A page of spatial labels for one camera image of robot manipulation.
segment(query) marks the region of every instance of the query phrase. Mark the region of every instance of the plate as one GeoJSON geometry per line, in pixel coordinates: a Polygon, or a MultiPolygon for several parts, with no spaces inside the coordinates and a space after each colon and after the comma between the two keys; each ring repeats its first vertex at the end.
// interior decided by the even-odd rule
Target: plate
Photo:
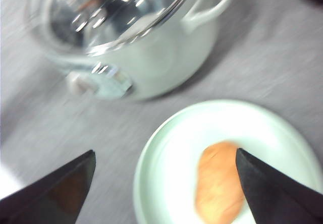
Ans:
{"type": "MultiPolygon", "coordinates": [[[[203,224],[194,208],[197,164],[209,145],[232,140],[322,193],[320,165],[305,139],[276,114],[246,102],[199,103],[166,120],[144,147],[134,179],[138,223],[203,224]]],[[[245,202],[233,222],[255,223],[245,202]]]]}

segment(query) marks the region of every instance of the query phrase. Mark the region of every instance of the food item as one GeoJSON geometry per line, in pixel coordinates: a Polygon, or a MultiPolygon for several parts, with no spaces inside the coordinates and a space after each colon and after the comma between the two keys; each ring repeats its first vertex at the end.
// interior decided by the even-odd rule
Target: food item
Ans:
{"type": "Polygon", "coordinates": [[[195,206],[207,224],[229,224],[242,208],[237,148],[232,142],[220,142],[208,147],[200,158],[195,206]]]}

